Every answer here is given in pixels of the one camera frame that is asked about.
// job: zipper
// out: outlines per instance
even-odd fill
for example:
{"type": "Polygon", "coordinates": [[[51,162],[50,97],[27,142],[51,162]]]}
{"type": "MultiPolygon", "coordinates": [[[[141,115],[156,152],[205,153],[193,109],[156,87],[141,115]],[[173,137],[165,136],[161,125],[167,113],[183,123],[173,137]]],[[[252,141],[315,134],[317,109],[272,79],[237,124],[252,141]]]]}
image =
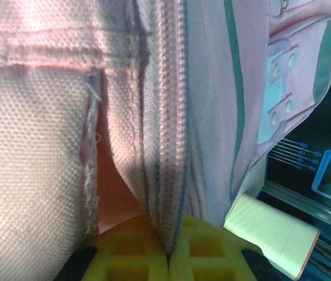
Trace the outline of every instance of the zipper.
{"type": "Polygon", "coordinates": [[[185,0],[156,0],[155,15],[160,133],[156,223],[165,251],[171,255],[189,192],[185,0]]]}

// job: black plastic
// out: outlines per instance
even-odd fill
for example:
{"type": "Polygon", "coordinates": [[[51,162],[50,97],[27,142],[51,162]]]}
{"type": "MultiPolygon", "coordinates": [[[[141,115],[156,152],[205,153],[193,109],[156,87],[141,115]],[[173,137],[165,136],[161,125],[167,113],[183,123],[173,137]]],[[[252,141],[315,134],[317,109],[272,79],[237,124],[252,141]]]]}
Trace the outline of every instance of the black plastic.
{"type": "Polygon", "coordinates": [[[86,247],[74,252],[54,281],[81,281],[97,251],[95,247],[86,247]]]}
{"type": "Polygon", "coordinates": [[[249,249],[242,250],[242,255],[258,281],[281,281],[276,269],[265,256],[249,249]]]}

